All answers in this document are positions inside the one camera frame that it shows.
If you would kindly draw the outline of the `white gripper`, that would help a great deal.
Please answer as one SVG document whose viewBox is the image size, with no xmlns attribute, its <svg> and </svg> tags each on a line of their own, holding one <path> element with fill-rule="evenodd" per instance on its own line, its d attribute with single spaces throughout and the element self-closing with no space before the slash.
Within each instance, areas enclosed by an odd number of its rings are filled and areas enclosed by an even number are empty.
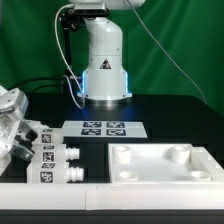
<svg viewBox="0 0 224 224">
<path fill-rule="evenodd" d="M 30 161 L 35 154 L 30 142 L 14 141 L 18 127 L 23 140 L 34 141 L 38 137 L 26 121 L 21 121 L 27 106 L 28 99 L 23 91 L 18 88 L 6 90 L 0 86 L 0 175 L 11 162 L 9 153 L 24 161 Z"/>
</svg>

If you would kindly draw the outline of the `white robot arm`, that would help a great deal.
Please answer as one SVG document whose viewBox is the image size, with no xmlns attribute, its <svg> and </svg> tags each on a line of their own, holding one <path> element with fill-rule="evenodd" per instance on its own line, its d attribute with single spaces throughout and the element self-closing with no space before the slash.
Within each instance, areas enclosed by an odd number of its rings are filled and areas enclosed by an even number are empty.
<svg viewBox="0 0 224 224">
<path fill-rule="evenodd" d="M 90 101 L 111 106 L 132 97 L 128 91 L 128 73 L 122 66 L 123 33 L 107 19 L 112 10 L 135 9 L 146 0 L 68 0 L 58 9 L 54 23 L 68 29 L 84 25 L 89 34 L 89 64 L 78 80 L 73 73 L 65 76 L 69 84 L 76 83 L 78 93 L 71 95 L 82 109 Z M 37 132 L 24 119 L 28 107 L 25 93 L 17 88 L 5 89 L 0 85 L 0 174 L 11 157 L 16 155 L 31 160 L 31 143 Z"/>
</svg>

